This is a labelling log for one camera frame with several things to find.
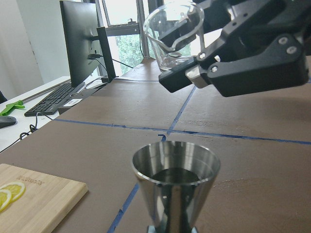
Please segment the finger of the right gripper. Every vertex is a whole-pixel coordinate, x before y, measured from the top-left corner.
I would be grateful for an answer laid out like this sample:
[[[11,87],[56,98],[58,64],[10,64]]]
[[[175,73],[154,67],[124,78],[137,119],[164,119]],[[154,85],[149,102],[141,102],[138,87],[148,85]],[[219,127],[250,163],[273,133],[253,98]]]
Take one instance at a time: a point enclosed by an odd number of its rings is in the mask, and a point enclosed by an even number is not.
[[[218,30],[231,21],[223,0],[170,2],[160,11],[158,40],[167,52],[178,51],[198,39],[205,47],[204,34]]]

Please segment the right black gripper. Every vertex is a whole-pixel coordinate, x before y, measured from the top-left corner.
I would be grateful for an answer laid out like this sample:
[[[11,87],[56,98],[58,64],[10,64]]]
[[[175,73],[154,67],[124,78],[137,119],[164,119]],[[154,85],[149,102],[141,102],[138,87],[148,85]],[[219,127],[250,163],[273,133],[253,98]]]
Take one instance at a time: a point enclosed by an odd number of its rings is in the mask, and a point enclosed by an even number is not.
[[[173,93],[190,84],[213,85],[224,97],[304,85],[309,68],[303,46],[311,34],[309,0],[231,0],[234,19],[225,26],[225,41],[243,44],[272,43],[260,54],[203,68],[189,59],[159,76]]]

